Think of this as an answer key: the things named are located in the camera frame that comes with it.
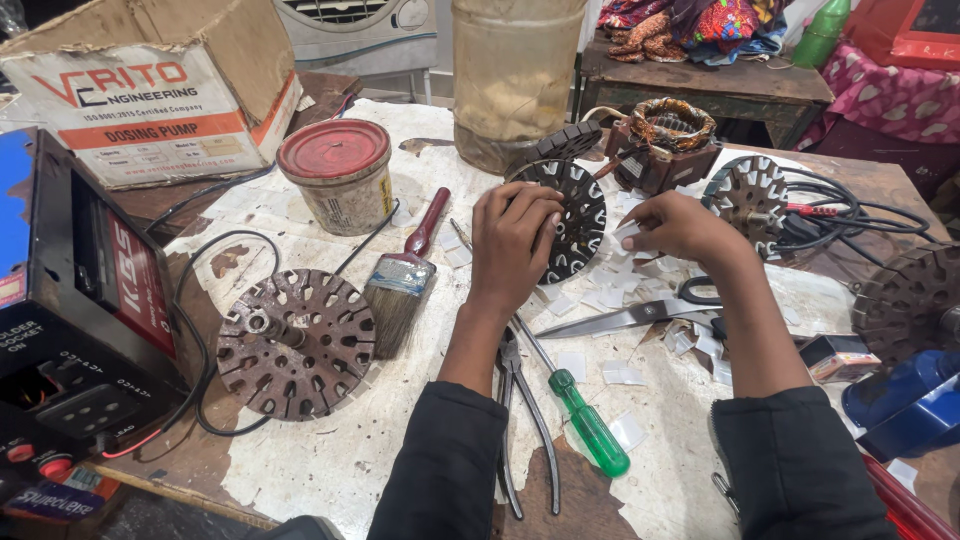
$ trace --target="black power box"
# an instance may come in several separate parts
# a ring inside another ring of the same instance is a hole
[[[0,160],[0,476],[11,485],[89,457],[98,433],[145,428],[189,388],[171,360],[160,247],[46,132],[0,135]]]

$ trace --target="verito engineering logo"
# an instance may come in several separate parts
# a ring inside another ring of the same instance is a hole
[[[152,101],[154,99],[163,99],[169,97],[179,97],[179,95],[197,95],[195,88],[185,88],[183,90],[165,91],[165,92],[141,92],[125,94],[118,97],[109,97],[107,101],[87,101],[84,94],[95,91],[94,86],[101,92],[106,92],[109,85],[113,88],[136,89],[137,85],[141,87],[156,86],[158,80],[166,83],[183,83],[186,81],[186,72],[183,66],[174,61],[162,61],[160,63],[144,63],[140,65],[128,65],[117,67],[116,69],[90,69],[88,71],[68,71],[60,73],[60,86],[54,86],[42,77],[31,75],[35,81],[46,87],[57,95],[60,99],[72,105],[75,108],[96,107],[107,105],[108,103],[129,103],[130,101]],[[76,91],[71,87],[71,80],[78,87]]]

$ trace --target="metal tin can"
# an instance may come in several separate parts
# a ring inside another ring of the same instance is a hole
[[[357,236],[375,229],[393,208],[390,155],[387,130],[343,118],[288,136],[276,151],[276,163],[325,231]]]

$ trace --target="screwdriver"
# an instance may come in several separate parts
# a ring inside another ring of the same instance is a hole
[[[453,229],[460,236],[460,239],[464,242],[464,245],[467,246],[467,249],[473,253],[473,245],[470,243],[467,234],[460,229],[457,222],[453,219],[450,219],[450,224],[453,225]],[[613,437],[610,428],[608,428],[607,424],[600,418],[596,409],[591,405],[587,405],[583,396],[577,391],[576,380],[573,379],[573,374],[565,369],[557,369],[557,366],[553,365],[550,356],[547,355],[546,351],[540,345],[540,342],[534,337],[534,333],[530,331],[530,327],[528,327],[527,323],[520,317],[519,312],[514,313],[513,321],[514,324],[527,335],[527,339],[533,344],[537,354],[540,355],[547,369],[550,370],[550,379],[547,380],[550,384],[550,389],[564,402],[567,412],[570,413],[570,423],[573,424],[577,433],[580,434],[580,438],[584,439],[584,442],[587,443],[587,448],[590,450],[593,458],[596,459],[600,470],[612,479],[626,473],[627,469],[630,468],[630,457],[627,453],[623,452],[620,443]]]

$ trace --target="green plastic bottle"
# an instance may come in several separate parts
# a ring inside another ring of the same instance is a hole
[[[830,0],[804,30],[800,44],[793,52],[793,64],[804,69],[820,70],[836,47],[837,38],[850,17],[850,0]]]

